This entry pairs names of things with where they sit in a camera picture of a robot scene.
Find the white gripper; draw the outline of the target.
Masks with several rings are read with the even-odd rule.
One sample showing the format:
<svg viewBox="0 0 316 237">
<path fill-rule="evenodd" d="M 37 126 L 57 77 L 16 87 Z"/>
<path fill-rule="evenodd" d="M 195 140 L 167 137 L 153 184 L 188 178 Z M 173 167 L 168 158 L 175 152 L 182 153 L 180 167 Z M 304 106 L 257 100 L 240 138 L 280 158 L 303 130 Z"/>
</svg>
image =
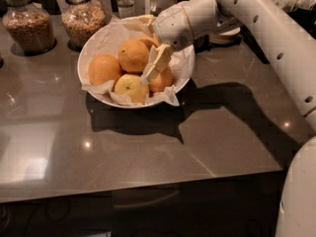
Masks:
<svg viewBox="0 0 316 237">
<path fill-rule="evenodd" d="M 194 40 L 234 30 L 238 20 L 222 14 L 216 0 L 189 0 L 175 4 L 162 11 L 156 18 L 141 15 L 122 20 L 130 31 L 142 32 L 149 37 L 156 34 L 162 43 L 152 46 L 148 63 L 140 76 L 142 85 L 149 85 L 169 64 L 172 54 L 191 44 Z"/>
</svg>

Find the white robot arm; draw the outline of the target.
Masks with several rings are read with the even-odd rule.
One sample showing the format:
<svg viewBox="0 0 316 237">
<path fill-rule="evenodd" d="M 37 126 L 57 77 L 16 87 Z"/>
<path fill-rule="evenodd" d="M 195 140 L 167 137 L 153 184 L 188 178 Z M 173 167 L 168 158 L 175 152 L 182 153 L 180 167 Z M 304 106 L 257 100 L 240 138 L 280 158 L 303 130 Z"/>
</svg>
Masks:
<svg viewBox="0 0 316 237">
<path fill-rule="evenodd" d="M 316 41 L 272 0 L 190 0 L 156 17 L 137 16 L 123 23 L 160 42 L 141 75 L 144 85 L 165 69 L 174 52 L 194 40 L 246 26 L 299 112 L 316 130 Z M 316 237 L 316 137 L 299 149 L 287 170 L 276 237 Z"/>
</svg>

